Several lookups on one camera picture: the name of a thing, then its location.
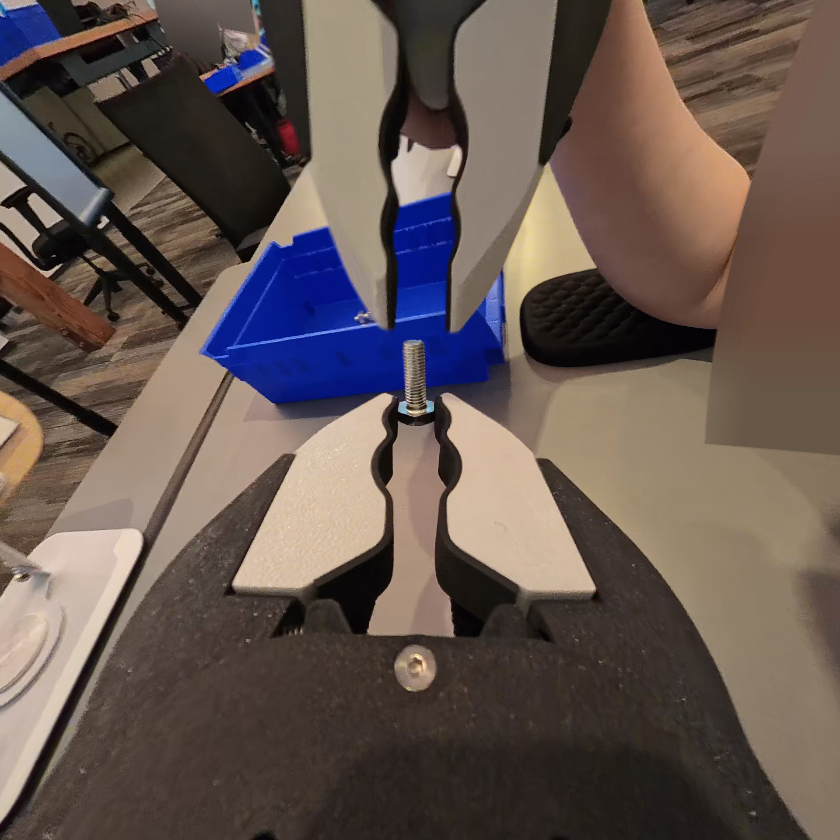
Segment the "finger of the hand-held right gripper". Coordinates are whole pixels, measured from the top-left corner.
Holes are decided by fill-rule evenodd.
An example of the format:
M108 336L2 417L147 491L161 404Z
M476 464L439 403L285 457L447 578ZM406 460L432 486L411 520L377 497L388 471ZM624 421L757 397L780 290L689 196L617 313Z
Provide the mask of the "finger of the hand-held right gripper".
M455 33L453 82L466 145L454 189L450 332L466 325L494 284L541 177L557 6L487 1Z
M396 320L396 191L383 129L400 87L396 27L376 2L305 1L311 178L356 293L384 330Z

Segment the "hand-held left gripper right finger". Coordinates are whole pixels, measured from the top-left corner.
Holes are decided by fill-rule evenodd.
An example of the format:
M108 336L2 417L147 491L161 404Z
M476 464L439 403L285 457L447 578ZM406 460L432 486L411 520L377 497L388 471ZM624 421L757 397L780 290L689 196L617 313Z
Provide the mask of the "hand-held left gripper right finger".
M589 600L595 583L532 451L456 395L435 404L437 581L453 602Z

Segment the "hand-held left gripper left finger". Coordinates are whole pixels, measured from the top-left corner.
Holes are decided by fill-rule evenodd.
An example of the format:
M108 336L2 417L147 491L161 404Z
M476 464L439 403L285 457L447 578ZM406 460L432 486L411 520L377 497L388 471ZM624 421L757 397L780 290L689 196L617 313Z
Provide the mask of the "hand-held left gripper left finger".
M396 407L379 394L298 448L232 580L235 593L379 598L393 574Z

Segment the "blue plastic bin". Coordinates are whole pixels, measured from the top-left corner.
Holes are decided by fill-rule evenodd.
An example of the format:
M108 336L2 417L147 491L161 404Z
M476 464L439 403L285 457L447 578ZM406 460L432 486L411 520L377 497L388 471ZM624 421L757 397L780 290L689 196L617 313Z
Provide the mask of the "blue plastic bin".
M503 274L464 328L446 330L446 273L455 242L448 193L400 208L395 328L365 312L327 227L270 244L202 354L274 404L403 389L403 343L425 345L427 385L485 382L505 362Z

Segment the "person's right forearm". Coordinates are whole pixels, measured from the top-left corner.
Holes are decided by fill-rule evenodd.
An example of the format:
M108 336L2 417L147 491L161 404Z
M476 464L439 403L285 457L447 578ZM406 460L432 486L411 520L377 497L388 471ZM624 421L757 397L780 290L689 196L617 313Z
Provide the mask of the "person's right forearm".
M751 180L676 89L640 1L615 1L550 160L596 268L656 319L716 329Z

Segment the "person's right hand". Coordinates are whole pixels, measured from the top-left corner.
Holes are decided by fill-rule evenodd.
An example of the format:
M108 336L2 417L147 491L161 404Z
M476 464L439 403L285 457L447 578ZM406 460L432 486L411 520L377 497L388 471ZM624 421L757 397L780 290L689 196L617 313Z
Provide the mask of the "person's right hand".
M429 108L413 90L409 91L400 134L411 143L433 151L460 145L451 108Z

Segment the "black high-back chair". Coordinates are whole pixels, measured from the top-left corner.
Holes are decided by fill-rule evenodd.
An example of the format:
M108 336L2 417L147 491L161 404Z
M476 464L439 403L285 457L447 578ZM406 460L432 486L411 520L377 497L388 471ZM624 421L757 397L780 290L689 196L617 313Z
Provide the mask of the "black high-back chair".
M251 260L291 188L246 127L181 56L99 110Z

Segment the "black pole stand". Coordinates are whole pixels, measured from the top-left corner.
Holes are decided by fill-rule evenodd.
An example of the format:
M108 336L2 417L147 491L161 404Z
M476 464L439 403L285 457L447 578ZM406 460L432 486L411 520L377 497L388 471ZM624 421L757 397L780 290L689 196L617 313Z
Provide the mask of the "black pole stand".
M108 205L102 218L107 220L108 225L114 227L126 239L143 258L143 262L133 263L106 236L104 227L99 229L99 233L94 235L93 240L83 236L91 247L87 256L97 266L105 270L121 272L125 279L120 282L131 282L148 299L152 300L159 310L175 323L178 329L183 329L189 320L186 310L195 309L201 303L202 295L181 276L169 260L152 245L151 241L131 224L115 201ZM79 260L69 262L50 271L67 268Z

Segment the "white board stand base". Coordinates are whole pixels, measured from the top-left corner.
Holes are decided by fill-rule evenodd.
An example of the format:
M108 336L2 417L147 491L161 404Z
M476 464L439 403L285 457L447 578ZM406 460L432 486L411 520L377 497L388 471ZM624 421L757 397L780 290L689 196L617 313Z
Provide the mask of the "white board stand base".
M2 546L1 817L12 814L144 549L134 528L60 532L28 557Z

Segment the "wooden office desk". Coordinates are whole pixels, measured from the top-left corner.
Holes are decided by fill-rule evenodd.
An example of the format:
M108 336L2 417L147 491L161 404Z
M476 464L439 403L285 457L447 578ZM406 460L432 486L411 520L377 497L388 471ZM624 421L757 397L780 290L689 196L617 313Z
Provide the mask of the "wooden office desk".
M107 55L87 60L85 51L100 49L117 39L119 47ZM9 81L27 70L53 61L78 86L116 74L168 50L159 15L153 9L130 12L127 17L28 48L2 64L1 79Z

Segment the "wooden instruction board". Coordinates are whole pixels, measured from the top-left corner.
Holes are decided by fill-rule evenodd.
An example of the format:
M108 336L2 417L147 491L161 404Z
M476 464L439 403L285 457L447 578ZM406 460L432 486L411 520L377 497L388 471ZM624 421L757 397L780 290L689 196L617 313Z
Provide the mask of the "wooden instruction board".
M43 452L45 436L34 413L1 392L1 507L18 490Z

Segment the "grey framed panel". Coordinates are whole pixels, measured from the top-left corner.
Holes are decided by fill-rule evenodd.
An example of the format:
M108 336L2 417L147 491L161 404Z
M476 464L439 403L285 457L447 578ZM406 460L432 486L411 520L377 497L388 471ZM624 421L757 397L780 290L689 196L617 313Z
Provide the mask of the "grey framed panel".
M74 228L96 228L112 202L108 189L1 84L1 157L8 169Z

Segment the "wooden beam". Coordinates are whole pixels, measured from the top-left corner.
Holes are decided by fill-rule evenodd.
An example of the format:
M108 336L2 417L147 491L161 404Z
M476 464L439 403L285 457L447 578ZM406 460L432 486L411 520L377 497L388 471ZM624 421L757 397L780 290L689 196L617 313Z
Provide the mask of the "wooden beam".
M105 318L5 245L1 245L1 297L86 353L100 350L115 333Z

